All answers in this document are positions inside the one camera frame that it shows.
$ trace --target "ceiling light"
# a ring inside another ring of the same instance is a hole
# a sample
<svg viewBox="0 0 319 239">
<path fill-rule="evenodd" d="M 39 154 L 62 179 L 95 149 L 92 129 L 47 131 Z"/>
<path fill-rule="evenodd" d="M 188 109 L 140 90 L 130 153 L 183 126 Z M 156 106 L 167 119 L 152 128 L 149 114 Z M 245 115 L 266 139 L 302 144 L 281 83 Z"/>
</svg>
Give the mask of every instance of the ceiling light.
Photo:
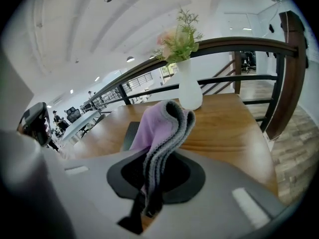
<svg viewBox="0 0 319 239">
<path fill-rule="evenodd" d="M 134 60 L 135 60 L 135 58 L 130 56 L 130 57 L 127 58 L 126 62 L 131 62 L 131 61 L 134 61 Z"/>
</svg>

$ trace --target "white vase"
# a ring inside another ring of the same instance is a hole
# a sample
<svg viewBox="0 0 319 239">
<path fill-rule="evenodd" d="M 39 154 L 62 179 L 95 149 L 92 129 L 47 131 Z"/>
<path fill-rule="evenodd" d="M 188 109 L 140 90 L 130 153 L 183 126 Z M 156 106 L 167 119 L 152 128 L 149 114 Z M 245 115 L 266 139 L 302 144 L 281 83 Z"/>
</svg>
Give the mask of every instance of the white vase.
<svg viewBox="0 0 319 239">
<path fill-rule="evenodd" d="M 195 110 L 203 103 L 201 88 L 194 77 L 190 59 L 176 63 L 180 74 L 178 99 L 184 109 Z"/>
</svg>

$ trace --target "table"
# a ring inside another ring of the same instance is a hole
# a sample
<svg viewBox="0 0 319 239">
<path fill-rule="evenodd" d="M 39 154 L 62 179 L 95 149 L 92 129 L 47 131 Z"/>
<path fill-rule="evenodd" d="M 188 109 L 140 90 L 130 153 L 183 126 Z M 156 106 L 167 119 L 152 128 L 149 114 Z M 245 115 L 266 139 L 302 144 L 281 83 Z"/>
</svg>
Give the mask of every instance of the table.
<svg viewBox="0 0 319 239">
<path fill-rule="evenodd" d="M 120 151 L 130 122 L 141 121 L 145 109 L 155 103 L 118 107 L 74 145 L 76 157 Z M 203 104 L 195 114 L 195 127 L 182 149 L 231 163 L 278 194 L 267 143 L 255 119 L 236 94 L 203 96 Z"/>
<path fill-rule="evenodd" d="M 84 127 L 89 121 L 99 114 L 99 111 L 88 111 L 72 123 L 65 131 L 62 141 L 66 142 L 71 139 L 75 134 Z"/>
</svg>

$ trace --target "white ceiling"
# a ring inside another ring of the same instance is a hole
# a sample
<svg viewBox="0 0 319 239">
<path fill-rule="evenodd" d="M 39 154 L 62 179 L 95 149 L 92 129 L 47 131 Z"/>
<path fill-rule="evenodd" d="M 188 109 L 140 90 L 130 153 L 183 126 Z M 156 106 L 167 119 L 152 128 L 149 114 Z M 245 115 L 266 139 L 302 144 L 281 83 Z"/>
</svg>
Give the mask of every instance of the white ceiling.
<svg viewBox="0 0 319 239">
<path fill-rule="evenodd" d="M 271 0 L 26 0 L 9 22 L 1 44 L 35 93 L 33 102 L 69 97 L 111 71 L 149 58 L 156 37 L 190 9 L 205 29 L 217 8 L 259 13 Z M 134 62 L 126 58 L 134 56 Z"/>
</svg>

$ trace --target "purple cloth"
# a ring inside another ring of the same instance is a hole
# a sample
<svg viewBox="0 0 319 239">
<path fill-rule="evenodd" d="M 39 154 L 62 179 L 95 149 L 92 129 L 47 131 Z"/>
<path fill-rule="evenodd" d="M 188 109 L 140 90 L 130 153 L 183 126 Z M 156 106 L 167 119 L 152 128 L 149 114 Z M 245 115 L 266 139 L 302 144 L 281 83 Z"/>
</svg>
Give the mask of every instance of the purple cloth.
<svg viewBox="0 0 319 239">
<path fill-rule="evenodd" d="M 195 113 L 182 110 L 173 100 L 165 100 L 147 108 L 142 116 L 137 134 L 130 149 L 149 147 L 144 161 L 146 195 L 145 212 L 158 206 L 152 199 L 159 199 L 160 178 L 169 155 L 186 140 L 195 125 Z"/>
</svg>

